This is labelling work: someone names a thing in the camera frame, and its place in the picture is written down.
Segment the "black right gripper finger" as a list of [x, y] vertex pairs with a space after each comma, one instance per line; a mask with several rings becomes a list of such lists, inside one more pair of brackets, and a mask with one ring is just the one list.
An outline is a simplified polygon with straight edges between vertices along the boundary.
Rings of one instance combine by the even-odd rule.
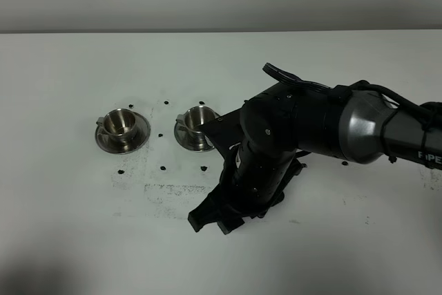
[[244, 224], [244, 220], [237, 211], [220, 210], [216, 223], [222, 233], [227, 235], [238, 227], [241, 227]]
[[217, 185], [203, 201], [188, 214], [188, 221], [195, 232], [204, 226], [223, 221], [224, 198], [219, 185]]

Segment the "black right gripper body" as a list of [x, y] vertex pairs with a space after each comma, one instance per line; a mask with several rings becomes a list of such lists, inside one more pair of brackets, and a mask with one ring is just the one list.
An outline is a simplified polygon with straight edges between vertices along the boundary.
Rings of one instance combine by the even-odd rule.
[[241, 108], [203, 124], [224, 158], [223, 210], [261, 216], [301, 168], [298, 151], [342, 159], [339, 120], [345, 87], [318, 92], [276, 84]]

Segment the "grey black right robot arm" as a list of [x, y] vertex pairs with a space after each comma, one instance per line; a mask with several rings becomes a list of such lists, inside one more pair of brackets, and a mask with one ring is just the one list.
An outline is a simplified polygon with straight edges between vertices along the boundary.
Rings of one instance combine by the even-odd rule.
[[224, 159], [219, 183], [188, 215], [194, 230], [228, 234], [282, 202], [309, 153], [369, 164], [382, 155], [441, 168], [441, 105], [382, 86], [276, 84], [202, 126]]

